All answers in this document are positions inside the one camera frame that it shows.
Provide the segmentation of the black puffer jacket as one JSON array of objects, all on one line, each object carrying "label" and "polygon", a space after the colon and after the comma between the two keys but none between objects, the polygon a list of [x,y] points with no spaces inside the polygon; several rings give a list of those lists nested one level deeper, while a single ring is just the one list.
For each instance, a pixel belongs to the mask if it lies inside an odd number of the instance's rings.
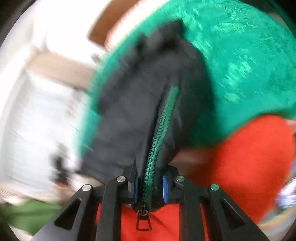
[{"label": "black puffer jacket", "polygon": [[201,226],[205,188],[169,163],[188,141],[204,103],[213,104],[204,58],[174,20],[142,35],[102,85],[99,121],[81,171],[104,184],[99,232],[118,230],[121,205],[137,214],[136,229],[152,229],[150,214],[181,207],[181,227]]}]

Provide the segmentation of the red orange fleece garment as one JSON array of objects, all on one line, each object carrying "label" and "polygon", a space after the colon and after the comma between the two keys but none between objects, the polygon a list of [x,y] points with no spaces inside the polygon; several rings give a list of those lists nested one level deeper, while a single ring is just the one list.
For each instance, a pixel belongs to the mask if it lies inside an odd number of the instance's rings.
[{"label": "red orange fleece garment", "polygon": [[[143,144],[148,134],[148,144],[154,126],[140,127],[140,124],[127,123],[119,130],[119,123],[111,127],[111,131],[123,138],[127,144],[127,137],[131,138],[131,147]],[[175,158],[179,164],[185,164],[185,159],[198,161],[203,154],[209,158],[203,164],[193,164],[193,170],[187,177],[196,185],[208,186],[216,182],[226,191],[234,201],[258,222],[272,206],[276,193],[280,190],[292,165],[293,143],[292,132],[284,119],[275,115],[265,115],[248,122],[230,135],[213,150],[183,150]],[[269,191],[264,191],[264,185],[271,184]],[[136,230],[136,214],[123,208],[123,221],[119,237],[121,240],[178,240],[179,206],[169,204],[151,215],[153,228],[151,232]]]}]

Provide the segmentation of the green plush blanket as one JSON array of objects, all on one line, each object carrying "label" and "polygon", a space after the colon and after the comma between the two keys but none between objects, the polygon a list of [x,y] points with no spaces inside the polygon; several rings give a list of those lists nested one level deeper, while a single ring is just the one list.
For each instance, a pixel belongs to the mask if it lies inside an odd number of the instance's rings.
[{"label": "green plush blanket", "polygon": [[247,121],[276,114],[295,119],[295,37],[266,13],[239,1],[168,1],[137,25],[103,59],[89,86],[77,146],[90,147],[99,122],[96,103],[102,85],[140,34],[181,19],[185,39],[200,50],[208,67],[214,109],[196,119],[189,146],[214,145]]}]

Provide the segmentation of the wooden bed headboard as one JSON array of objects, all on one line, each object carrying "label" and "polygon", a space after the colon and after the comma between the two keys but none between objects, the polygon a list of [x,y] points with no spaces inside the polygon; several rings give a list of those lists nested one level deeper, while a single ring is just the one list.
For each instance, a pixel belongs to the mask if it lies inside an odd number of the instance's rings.
[{"label": "wooden bed headboard", "polygon": [[88,39],[93,43],[105,47],[108,33],[139,0],[113,0],[103,10],[91,28]]}]

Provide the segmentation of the pink striped bed sheet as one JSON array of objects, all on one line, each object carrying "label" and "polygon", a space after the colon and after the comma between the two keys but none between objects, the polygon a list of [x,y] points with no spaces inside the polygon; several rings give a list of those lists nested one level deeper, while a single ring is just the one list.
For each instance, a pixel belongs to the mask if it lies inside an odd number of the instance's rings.
[{"label": "pink striped bed sheet", "polygon": [[136,3],[120,17],[108,32],[104,43],[105,48],[108,51],[114,49],[138,25],[167,2],[168,0],[141,0]]}]

